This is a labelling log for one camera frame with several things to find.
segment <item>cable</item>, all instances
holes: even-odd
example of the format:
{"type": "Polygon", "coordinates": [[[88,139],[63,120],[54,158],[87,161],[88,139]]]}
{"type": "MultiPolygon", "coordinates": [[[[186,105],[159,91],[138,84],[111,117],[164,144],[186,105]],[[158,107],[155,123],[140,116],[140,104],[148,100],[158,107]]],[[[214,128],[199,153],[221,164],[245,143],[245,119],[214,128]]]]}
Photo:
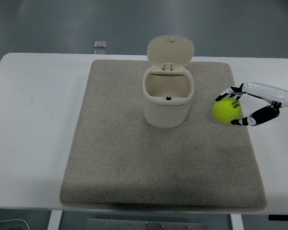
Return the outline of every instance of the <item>cable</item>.
{"type": "Polygon", "coordinates": [[[10,222],[10,221],[22,221],[22,222],[24,222],[24,223],[26,224],[28,230],[31,230],[30,227],[29,227],[29,225],[28,225],[28,223],[27,223],[25,220],[23,220],[23,219],[8,219],[8,220],[0,220],[0,223],[3,223],[3,222],[10,222]]]}

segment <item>lid hinge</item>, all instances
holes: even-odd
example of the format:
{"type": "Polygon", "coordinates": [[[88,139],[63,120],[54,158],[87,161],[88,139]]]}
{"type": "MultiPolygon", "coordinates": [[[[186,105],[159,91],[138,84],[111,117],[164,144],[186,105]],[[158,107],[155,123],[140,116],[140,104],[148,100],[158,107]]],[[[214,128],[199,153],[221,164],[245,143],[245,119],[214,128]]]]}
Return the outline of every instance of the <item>lid hinge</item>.
{"type": "Polygon", "coordinates": [[[164,70],[164,72],[171,72],[172,70],[174,70],[173,64],[168,63],[163,64],[162,70],[164,70]]]}

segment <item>white table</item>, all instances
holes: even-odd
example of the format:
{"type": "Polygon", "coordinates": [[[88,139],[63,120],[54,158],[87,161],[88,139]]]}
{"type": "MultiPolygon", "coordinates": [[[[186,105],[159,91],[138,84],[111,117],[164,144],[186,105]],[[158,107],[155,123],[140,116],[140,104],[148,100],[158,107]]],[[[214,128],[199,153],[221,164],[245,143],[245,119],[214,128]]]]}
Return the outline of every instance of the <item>white table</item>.
{"type": "MultiPolygon", "coordinates": [[[[71,209],[59,202],[60,185],[95,59],[147,60],[146,56],[80,54],[3,57],[0,208],[71,209]]],[[[254,81],[288,90],[288,59],[194,57],[192,61],[228,63],[237,85],[254,81]]],[[[245,115],[267,105],[248,95],[240,101],[245,115]]],[[[288,214],[288,108],[281,109],[279,118],[248,129],[268,202],[255,213],[288,214]]]]}

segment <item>black object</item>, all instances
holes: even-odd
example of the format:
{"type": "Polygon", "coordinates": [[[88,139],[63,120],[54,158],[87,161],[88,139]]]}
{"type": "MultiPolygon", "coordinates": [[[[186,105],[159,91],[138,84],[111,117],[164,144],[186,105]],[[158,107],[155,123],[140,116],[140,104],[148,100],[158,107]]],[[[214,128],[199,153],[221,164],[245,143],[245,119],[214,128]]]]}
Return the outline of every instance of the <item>black object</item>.
{"type": "Polygon", "coordinates": [[[288,215],[269,215],[269,220],[288,221],[288,215]]]}

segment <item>metal plate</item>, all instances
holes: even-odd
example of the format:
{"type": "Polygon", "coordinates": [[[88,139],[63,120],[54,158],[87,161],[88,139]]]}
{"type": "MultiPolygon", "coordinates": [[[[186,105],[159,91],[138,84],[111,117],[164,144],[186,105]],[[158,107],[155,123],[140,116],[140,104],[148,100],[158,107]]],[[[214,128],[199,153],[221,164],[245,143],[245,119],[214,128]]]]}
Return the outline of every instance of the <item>metal plate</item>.
{"type": "Polygon", "coordinates": [[[146,221],[90,218],[86,230],[146,230],[146,221]]]}
{"type": "Polygon", "coordinates": [[[205,224],[89,218],[86,230],[206,230],[205,224]]]}
{"type": "Polygon", "coordinates": [[[147,222],[146,230],[206,230],[205,224],[176,222],[147,222]]]}
{"type": "Polygon", "coordinates": [[[107,41],[95,41],[95,48],[106,48],[107,47],[107,41]]]}

